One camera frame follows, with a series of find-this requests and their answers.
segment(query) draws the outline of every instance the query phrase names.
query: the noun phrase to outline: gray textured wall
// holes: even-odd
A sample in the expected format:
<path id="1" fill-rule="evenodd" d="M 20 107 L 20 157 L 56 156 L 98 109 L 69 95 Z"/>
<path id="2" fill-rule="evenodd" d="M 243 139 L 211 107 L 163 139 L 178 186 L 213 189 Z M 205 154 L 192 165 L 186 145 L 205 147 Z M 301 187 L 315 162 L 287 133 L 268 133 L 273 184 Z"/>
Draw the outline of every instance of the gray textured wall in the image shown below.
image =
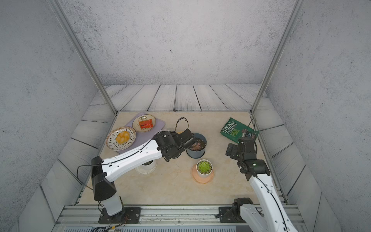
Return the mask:
<path id="1" fill-rule="evenodd" d="M 97 88 L 45 0 L 0 2 L 0 70 L 0 231 L 8 231 Z"/>
<path id="2" fill-rule="evenodd" d="M 60 0 L 103 84 L 261 83 L 295 0 Z"/>
<path id="3" fill-rule="evenodd" d="M 344 231 L 371 228 L 370 12 L 308 0 L 267 90 Z"/>

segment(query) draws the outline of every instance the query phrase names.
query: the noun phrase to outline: purple placemat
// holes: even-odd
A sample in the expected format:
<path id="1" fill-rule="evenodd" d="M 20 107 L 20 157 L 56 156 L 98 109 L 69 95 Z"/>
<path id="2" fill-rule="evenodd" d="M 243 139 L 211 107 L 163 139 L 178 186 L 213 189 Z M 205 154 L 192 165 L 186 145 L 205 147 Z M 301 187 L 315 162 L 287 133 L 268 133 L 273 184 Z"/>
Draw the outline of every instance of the purple placemat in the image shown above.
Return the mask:
<path id="1" fill-rule="evenodd" d="M 145 115 L 145 114 L 148 114 L 148 113 L 140 112 L 125 126 L 133 127 L 134 120 L 136 118 L 138 118 L 139 116 L 142 116 L 142 115 Z M 140 146 L 141 144 L 144 144 L 145 142 L 150 140 L 158 131 L 162 130 L 162 128 L 164 126 L 165 126 L 165 122 L 156 118 L 156 123 L 155 123 L 155 126 L 152 128 L 152 130 L 147 131 L 147 132 L 137 132 L 136 131 L 137 137 L 135 138 L 134 143 L 130 147 L 128 147 L 126 149 L 123 149 L 123 150 L 120 150 L 120 151 L 117 151 L 117 152 L 122 154 L 124 152 L 130 151 L 131 149 Z"/>

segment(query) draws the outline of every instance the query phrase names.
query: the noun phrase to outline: white patterned plate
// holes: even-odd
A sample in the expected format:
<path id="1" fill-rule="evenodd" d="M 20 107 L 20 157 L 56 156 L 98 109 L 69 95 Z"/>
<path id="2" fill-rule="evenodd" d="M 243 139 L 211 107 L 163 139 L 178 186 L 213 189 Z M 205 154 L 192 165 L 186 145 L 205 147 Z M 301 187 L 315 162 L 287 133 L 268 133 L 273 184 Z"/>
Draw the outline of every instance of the white patterned plate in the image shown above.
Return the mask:
<path id="1" fill-rule="evenodd" d="M 150 119 L 152 119 L 152 127 L 141 129 L 140 128 L 140 125 L 139 125 L 139 122 L 150 120 Z M 145 114 L 145 115 L 141 115 L 138 118 L 134 119 L 134 121 L 133 121 L 133 128 L 137 132 L 147 132 L 147 131 L 152 130 L 152 128 L 155 127 L 155 124 L 156 124 L 155 117 L 153 117 L 152 115 L 149 115 L 149 114 Z"/>
<path id="2" fill-rule="evenodd" d="M 130 134 L 130 139 L 129 141 L 123 143 L 123 144 L 118 144 L 116 141 L 117 135 L 120 134 L 123 131 L 127 131 Z M 135 133 L 135 130 L 131 127 L 120 127 L 117 128 L 113 131 L 110 132 L 106 139 L 106 145 L 109 149 L 114 150 L 114 151 L 120 151 L 123 149 L 126 149 L 130 147 L 133 143 L 135 138 L 137 137 L 137 134 Z"/>

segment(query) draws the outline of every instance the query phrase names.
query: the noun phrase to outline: robotic arm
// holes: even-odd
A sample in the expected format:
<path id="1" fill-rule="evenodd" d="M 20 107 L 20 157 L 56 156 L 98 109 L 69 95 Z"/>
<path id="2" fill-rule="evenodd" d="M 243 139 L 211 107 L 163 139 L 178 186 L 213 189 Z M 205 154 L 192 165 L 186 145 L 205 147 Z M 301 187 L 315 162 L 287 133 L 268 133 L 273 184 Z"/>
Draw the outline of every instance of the robotic arm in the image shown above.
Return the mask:
<path id="1" fill-rule="evenodd" d="M 100 157 L 93 158 L 91 179 L 94 200 L 102 202 L 105 207 L 101 218 L 106 221 L 102 219 L 102 223 L 120 223 L 125 218 L 114 183 L 117 178 L 151 160 L 163 157 L 169 162 L 170 159 L 179 157 L 193 143 L 194 137 L 189 129 L 181 134 L 175 131 L 160 131 L 147 143 L 121 155 L 104 160 Z M 249 198 L 235 199 L 232 209 L 227 213 L 232 214 L 239 222 L 246 222 L 253 232 L 296 232 L 279 200 L 267 165 L 263 160 L 256 159 L 257 151 L 254 145 L 256 146 L 253 138 L 243 136 L 238 145 L 228 145 L 226 155 L 237 160 L 240 172 L 245 174 L 253 187 L 265 216 L 261 217 Z"/>
<path id="2" fill-rule="evenodd" d="M 232 143 L 228 145 L 226 155 L 237 160 L 240 172 L 245 174 L 259 199 L 264 218 L 249 198 L 235 199 L 227 213 L 239 222 L 245 221 L 253 232 L 297 232 L 279 200 L 267 165 L 264 160 L 256 158 L 255 147 L 257 148 L 254 139 L 251 136 L 244 136 L 239 138 L 238 145 Z"/>
<path id="3" fill-rule="evenodd" d="M 159 131 L 147 143 L 121 155 L 104 160 L 99 156 L 93 158 L 91 179 L 94 200 L 104 204 L 102 212 L 111 217 L 111 221 L 122 221 L 124 212 L 114 181 L 131 169 L 151 160 L 163 157 L 169 162 L 170 159 L 179 157 L 193 143 L 194 137 L 189 129 L 181 134 L 175 131 Z"/>

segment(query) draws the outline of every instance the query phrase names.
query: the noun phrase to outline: black handle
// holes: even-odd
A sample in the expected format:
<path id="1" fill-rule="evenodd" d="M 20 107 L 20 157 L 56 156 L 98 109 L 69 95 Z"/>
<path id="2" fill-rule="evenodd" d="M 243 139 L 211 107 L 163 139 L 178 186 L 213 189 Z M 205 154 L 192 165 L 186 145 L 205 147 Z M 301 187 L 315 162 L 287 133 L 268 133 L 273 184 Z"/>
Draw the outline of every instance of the black handle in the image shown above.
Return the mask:
<path id="1" fill-rule="evenodd" d="M 185 120 L 187 121 L 187 129 L 189 128 L 188 120 L 187 120 L 186 118 L 184 118 L 184 117 L 181 117 L 181 118 L 178 119 L 177 124 L 175 125 L 175 132 L 177 132 L 178 122 L 179 122 L 180 120 L 182 120 L 182 119 L 185 119 Z"/>

